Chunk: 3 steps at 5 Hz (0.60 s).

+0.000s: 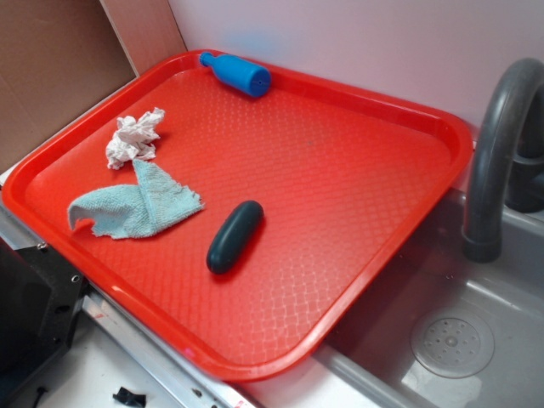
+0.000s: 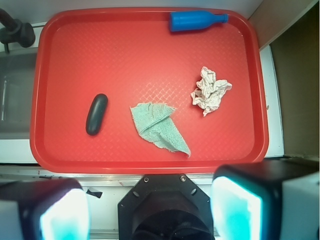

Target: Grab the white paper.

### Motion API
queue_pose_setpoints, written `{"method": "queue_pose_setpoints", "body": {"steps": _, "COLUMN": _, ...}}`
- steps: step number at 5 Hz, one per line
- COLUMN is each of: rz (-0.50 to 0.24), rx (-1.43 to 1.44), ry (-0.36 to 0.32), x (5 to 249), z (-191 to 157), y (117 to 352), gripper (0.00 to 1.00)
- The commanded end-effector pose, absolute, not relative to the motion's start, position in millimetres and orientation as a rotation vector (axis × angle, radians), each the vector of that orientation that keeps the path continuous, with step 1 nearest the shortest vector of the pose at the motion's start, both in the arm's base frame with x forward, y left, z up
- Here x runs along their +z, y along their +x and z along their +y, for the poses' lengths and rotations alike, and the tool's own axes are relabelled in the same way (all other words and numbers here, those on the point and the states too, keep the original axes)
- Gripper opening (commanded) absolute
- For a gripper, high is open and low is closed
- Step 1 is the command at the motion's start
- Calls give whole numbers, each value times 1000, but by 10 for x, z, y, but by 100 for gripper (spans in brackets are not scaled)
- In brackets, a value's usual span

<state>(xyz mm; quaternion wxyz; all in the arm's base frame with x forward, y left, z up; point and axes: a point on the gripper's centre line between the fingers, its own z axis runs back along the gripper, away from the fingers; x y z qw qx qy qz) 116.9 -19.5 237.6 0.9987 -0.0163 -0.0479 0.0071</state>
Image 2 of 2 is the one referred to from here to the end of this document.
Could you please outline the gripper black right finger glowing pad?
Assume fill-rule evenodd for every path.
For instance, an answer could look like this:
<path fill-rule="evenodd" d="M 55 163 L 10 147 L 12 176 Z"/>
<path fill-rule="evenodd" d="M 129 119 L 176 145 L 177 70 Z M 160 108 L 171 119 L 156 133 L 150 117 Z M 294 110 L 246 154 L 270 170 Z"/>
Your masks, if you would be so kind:
<path fill-rule="evenodd" d="M 221 165 L 210 207 L 223 240 L 317 240 L 320 164 L 278 159 Z"/>

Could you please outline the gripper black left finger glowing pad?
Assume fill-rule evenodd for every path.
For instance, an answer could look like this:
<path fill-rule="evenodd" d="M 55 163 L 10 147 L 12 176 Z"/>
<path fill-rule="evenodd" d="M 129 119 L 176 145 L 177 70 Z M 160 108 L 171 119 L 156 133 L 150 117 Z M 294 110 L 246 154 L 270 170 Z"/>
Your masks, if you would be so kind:
<path fill-rule="evenodd" d="M 2 240 L 88 240 L 87 194 L 73 178 L 0 185 Z"/>

